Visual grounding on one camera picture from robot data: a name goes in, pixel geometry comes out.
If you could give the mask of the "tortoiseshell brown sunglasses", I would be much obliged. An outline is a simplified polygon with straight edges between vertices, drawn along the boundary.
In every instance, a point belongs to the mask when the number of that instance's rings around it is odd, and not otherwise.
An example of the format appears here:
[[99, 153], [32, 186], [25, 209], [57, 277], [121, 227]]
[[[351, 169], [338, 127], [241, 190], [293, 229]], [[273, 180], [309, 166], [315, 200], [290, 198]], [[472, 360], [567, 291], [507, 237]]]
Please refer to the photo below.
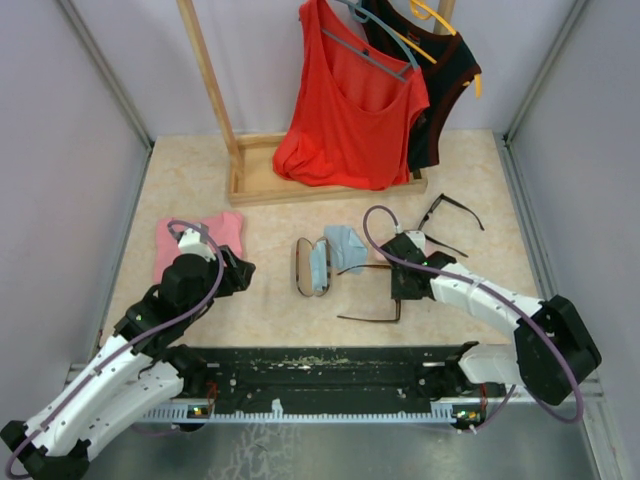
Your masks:
[[[360, 264], [360, 265], [355, 265], [352, 267], [348, 267], [345, 268], [341, 271], [339, 271], [337, 273], [337, 276], [341, 276], [345, 273], [350, 273], [350, 272], [355, 272], [356, 270], [362, 270], [362, 269], [375, 269], [375, 270], [379, 270], [379, 271], [391, 271], [392, 267], [388, 264], [383, 265], [383, 264]], [[388, 318], [363, 318], [363, 317], [357, 317], [357, 316], [353, 316], [353, 315], [344, 315], [344, 314], [339, 314], [338, 318], [342, 319], [342, 320], [350, 320], [350, 321], [359, 321], [359, 322], [366, 322], [366, 323], [375, 323], [375, 324], [393, 324], [393, 323], [398, 323], [401, 320], [401, 315], [402, 315], [402, 302], [399, 299], [395, 299], [392, 298], [392, 301], [394, 302], [394, 313], [392, 316], [389, 316]]]

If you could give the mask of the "plaid brown glasses case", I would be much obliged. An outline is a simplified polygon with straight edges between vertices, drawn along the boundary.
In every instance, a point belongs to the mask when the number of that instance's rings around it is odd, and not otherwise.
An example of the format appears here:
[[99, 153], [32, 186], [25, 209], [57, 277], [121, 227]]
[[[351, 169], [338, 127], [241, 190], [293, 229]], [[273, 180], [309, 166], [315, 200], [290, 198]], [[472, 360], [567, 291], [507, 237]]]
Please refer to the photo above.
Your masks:
[[312, 242], [301, 237], [295, 243], [294, 280], [297, 291], [306, 298], [326, 295], [332, 284], [329, 240]]

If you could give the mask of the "small light blue cloth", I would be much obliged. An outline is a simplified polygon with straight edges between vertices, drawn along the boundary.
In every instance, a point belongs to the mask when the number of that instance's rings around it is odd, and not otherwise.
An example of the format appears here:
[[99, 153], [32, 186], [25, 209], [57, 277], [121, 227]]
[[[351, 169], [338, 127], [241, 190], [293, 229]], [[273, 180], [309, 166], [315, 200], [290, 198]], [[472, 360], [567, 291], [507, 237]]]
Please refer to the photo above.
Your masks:
[[311, 281], [314, 293], [321, 293], [326, 290], [329, 284], [329, 272], [327, 266], [326, 242], [319, 241], [311, 250], [309, 264], [311, 268]]

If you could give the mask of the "pink glasses case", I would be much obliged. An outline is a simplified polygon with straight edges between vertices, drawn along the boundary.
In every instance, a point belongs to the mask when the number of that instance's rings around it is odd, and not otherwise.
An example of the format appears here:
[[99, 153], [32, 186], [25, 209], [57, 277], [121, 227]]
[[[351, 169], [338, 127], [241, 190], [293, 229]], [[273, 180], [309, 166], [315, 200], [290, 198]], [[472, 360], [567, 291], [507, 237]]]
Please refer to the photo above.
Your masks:
[[373, 251], [373, 258], [378, 263], [389, 263], [389, 259], [383, 254], [382, 246]]

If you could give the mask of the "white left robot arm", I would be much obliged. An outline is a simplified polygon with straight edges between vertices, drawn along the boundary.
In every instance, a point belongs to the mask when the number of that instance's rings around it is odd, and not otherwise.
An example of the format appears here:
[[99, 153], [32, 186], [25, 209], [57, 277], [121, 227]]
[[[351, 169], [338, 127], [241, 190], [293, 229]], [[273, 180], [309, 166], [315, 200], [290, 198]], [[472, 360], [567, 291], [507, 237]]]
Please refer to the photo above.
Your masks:
[[126, 310], [113, 334], [63, 392], [1, 430], [9, 479], [80, 479], [90, 463], [153, 408], [208, 384], [205, 361], [178, 340], [218, 297], [249, 288], [256, 267], [228, 247], [177, 256]]

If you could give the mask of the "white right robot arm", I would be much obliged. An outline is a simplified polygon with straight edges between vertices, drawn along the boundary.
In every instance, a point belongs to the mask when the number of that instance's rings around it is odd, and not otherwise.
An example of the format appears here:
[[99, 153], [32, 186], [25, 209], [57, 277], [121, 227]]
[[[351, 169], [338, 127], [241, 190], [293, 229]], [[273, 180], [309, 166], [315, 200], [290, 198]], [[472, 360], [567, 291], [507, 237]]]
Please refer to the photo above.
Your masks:
[[557, 406], [573, 387], [555, 352], [577, 384], [602, 363], [576, 307], [565, 297], [543, 300], [502, 288], [444, 252], [426, 255], [413, 233], [396, 235], [381, 250], [392, 268], [394, 294], [456, 307], [510, 340], [505, 345], [477, 344], [466, 349], [446, 372], [454, 393], [470, 395], [482, 383], [514, 384]]

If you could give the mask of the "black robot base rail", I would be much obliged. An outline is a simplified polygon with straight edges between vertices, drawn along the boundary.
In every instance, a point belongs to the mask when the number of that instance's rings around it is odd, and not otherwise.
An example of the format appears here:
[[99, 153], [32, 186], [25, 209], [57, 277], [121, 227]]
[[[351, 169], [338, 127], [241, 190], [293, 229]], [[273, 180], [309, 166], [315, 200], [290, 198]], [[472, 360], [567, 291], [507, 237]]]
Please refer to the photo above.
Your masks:
[[480, 425], [507, 389], [454, 370], [460, 346], [199, 348], [194, 386], [142, 417], [193, 431], [207, 423]]

